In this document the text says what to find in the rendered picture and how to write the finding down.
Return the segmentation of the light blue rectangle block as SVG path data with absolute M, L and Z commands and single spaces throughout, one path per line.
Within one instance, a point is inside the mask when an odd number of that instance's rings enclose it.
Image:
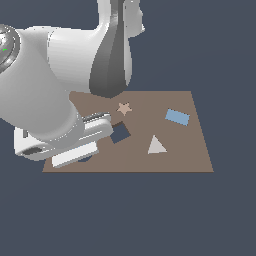
M 165 116 L 166 120 L 169 120 L 169 121 L 172 121 L 172 122 L 184 125 L 184 126 L 188 125 L 189 118 L 190 118 L 189 114 L 182 113 L 182 112 L 172 110 L 172 109 L 168 109 L 166 116 Z

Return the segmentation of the tan star block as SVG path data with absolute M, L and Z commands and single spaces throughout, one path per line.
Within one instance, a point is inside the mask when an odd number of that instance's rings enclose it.
M 131 112 L 130 103 L 120 103 L 117 112 L 121 112 L 123 115 L 126 115 L 128 112 Z

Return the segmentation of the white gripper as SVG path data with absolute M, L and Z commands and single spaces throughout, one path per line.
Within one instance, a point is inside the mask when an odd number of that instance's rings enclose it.
M 98 153 L 97 143 L 93 141 L 53 156 L 52 166 L 60 168 Z

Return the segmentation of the pale grey triangle block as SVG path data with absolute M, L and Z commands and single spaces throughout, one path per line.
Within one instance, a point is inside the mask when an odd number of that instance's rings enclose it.
M 158 153 L 166 153 L 166 148 L 160 143 L 156 136 L 152 137 L 148 153 L 149 154 L 158 154 Z

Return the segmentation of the brown slotted board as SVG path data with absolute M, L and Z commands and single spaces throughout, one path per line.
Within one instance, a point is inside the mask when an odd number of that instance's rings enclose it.
M 125 91 L 112 99 L 72 92 L 70 100 L 83 116 L 111 114 L 112 126 L 124 134 L 98 141 L 99 153 L 86 162 L 54 168 L 45 161 L 45 173 L 80 172 L 208 172 L 213 171 L 198 115 L 189 91 Z M 120 103 L 130 103 L 131 112 L 117 112 Z M 190 115 L 187 126 L 165 119 L 168 109 Z M 149 154 L 156 136 L 166 153 Z

